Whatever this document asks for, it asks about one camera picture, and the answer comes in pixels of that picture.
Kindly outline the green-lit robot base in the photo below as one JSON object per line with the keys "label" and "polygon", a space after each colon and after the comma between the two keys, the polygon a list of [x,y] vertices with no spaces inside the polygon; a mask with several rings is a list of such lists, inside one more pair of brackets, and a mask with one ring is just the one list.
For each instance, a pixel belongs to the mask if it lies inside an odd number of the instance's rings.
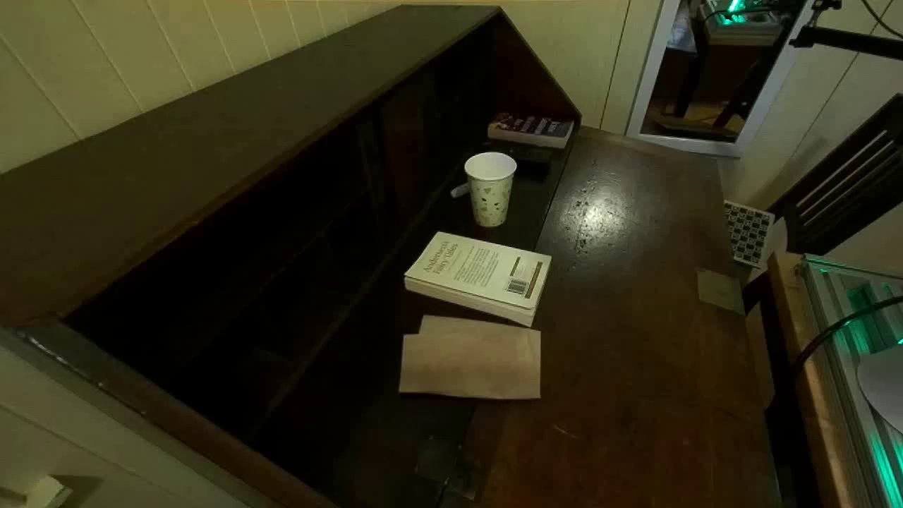
{"label": "green-lit robot base", "polygon": [[903,279],[803,259],[803,382],[837,508],[903,508]]}

